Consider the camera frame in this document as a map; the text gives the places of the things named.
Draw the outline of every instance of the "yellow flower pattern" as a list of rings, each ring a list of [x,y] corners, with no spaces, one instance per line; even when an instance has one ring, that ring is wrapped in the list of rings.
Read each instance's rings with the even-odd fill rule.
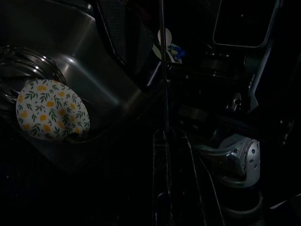
[[[22,130],[30,136],[62,142],[70,133],[87,133],[90,120],[81,99],[54,80],[36,80],[26,85],[16,103]]]

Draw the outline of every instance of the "stainless steel sink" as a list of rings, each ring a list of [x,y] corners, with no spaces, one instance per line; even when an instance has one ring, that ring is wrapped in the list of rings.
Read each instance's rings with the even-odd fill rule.
[[[107,55],[95,19],[86,12],[51,0],[0,0],[0,46],[23,46],[52,58],[67,85],[108,125],[94,140],[76,145],[51,144],[23,134],[70,173],[100,158],[151,99]]]

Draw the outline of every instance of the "metal pole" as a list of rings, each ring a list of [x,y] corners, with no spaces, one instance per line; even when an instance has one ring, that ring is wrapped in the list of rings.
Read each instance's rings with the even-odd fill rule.
[[[165,19],[164,19],[164,0],[159,0],[159,14],[160,14],[160,34],[161,34],[161,58],[162,58],[162,78],[164,90],[164,120],[165,132],[169,132],[168,121],[168,93],[167,93],[167,75],[166,75],[166,38],[165,38]]]

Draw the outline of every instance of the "white cup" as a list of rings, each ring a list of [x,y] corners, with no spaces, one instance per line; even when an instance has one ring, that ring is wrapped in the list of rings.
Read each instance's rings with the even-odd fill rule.
[[[165,28],[165,39],[166,39],[166,48],[168,46],[171,45],[171,41],[172,41],[172,36],[171,36],[171,32]],[[160,30],[158,31],[158,40],[159,40],[159,43],[161,44],[161,32]]]

